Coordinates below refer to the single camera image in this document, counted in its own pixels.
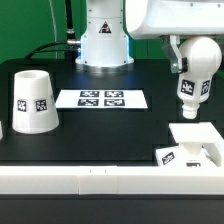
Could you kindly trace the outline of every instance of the black tabletop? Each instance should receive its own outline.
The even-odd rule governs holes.
[[[12,129],[13,82],[18,71],[48,71],[61,89],[142,90],[148,109],[60,109],[53,131]],[[178,75],[167,60],[137,60],[116,74],[77,70],[64,60],[9,60],[0,66],[0,165],[153,165],[155,150],[175,144],[169,123],[209,121],[223,135],[224,80],[215,75],[209,99],[186,120],[177,97]],[[2,223],[223,223],[223,196],[0,196]]]
[[[17,133],[12,129],[14,74],[29,69],[49,72],[55,100],[61,89],[143,90],[148,109],[59,109],[55,130]],[[196,119],[186,120],[176,94],[178,75],[170,73],[166,60],[137,60],[130,71],[101,75],[64,60],[10,60],[0,66],[0,79],[2,163],[156,165],[155,149],[175,144],[169,123],[210,121],[220,132],[224,127],[224,80],[213,78],[209,100]]]

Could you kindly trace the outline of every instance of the cable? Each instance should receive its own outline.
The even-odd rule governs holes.
[[[78,51],[79,48],[72,48],[72,49],[63,49],[63,50],[43,50],[43,51],[33,51],[32,53],[28,54],[25,59],[31,59],[33,55],[39,53],[51,53],[51,52],[66,52],[66,51]]]
[[[53,3],[52,0],[49,0],[49,4],[50,4],[50,8],[51,8],[51,16],[52,16],[52,21],[53,21],[53,27],[54,27],[54,40],[55,42],[57,42],[58,38],[57,38],[57,25],[56,25],[56,19],[55,19],[55,13],[54,13],[54,7],[53,7]],[[57,52],[55,53],[55,57],[56,59],[58,58],[58,54]]]
[[[26,55],[24,58],[25,59],[30,59],[35,54],[35,52],[41,51],[41,50],[43,50],[45,48],[48,48],[48,47],[58,46],[58,45],[67,45],[67,42],[56,42],[56,43],[53,42],[53,43],[45,44],[43,46],[40,46],[40,47],[36,48],[34,51],[32,51],[31,53]]]

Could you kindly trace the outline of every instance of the black cable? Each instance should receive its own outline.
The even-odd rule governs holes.
[[[32,53],[30,53],[29,55],[27,55],[25,57],[25,59],[31,59],[32,56],[34,56],[35,54],[39,54],[39,53],[52,53],[52,52],[67,52],[67,51],[78,51],[78,48],[72,48],[72,49],[63,49],[63,50],[44,50],[44,51],[33,51]]]
[[[34,51],[32,51],[31,53],[27,54],[24,58],[25,59],[29,59],[31,58],[34,54],[36,54],[36,52],[41,51],[42,49],[48,48],[48,47],[53,47],[53,46],[58,46],[58,45],[67,45],[67,42],[53,42],[53,43],[49,43],[49,44],[45,44],[43,46],[40,46],[38,48],[36,48]]]
[[[66,19],[67,19],[67,39],[76,39],[73,29],[72,5],[71,0],[65,0]]]

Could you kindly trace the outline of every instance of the white block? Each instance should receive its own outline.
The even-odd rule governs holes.
[[[118,194],[224,194],[224,172],[221,168],[120,169]]]
[[[78,194],[77,167],[0,167],[0,194]]]
[[[82,174],[79,175],[79,194],[117,194],[116,169],[116,167],[82,168]]]
[[[176,143],[214,143],[219,133],[210,122],[169,124]]]

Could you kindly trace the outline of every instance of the white plastic housing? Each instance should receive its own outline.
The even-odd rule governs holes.
[[[87,0],[87,29],[81,37],[76,63],[118,67],[133,63],[128,36],[123,31],[123,0]]]
[[[126,0],[127,30],[134,39],[224,33],[223,0]]]
[[[188,60],[188,71],[179,76],[177,95],[183,100],[183,116],[194,119],[199,103],[209,97],[212,76],[219,69],[222,53],[209,37],[192,37],[185,41],[180,52]]]

